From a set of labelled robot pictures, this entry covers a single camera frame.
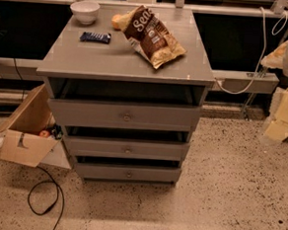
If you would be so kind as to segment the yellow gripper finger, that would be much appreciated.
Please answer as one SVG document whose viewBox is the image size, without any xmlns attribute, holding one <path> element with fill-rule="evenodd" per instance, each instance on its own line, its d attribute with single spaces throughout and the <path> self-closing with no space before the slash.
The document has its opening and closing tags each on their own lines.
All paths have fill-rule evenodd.
<svg viewBox="0 0 288 230">
<path fill-rule="evenodd" d="M 283 68 L 283 57 L 285 56 L 285 51 L 288 41 L 281 43 L 275 50 L 266 55 L 262 61 L 261 65 L 264 67 L 269 67 L 272 69 L 282 69 Z"/>
</svg>

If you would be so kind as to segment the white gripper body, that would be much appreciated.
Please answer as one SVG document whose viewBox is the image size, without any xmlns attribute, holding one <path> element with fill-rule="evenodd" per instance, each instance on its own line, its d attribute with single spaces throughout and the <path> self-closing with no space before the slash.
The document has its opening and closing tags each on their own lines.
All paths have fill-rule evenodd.
<svg viewBox="0 0 288 230">
<path fill-rule="evenodd" d="M 276 88 L 261 130 L 260 142 L 264 144 L 278 144 L 288 138 L 288 88 Z"/>
</svg>

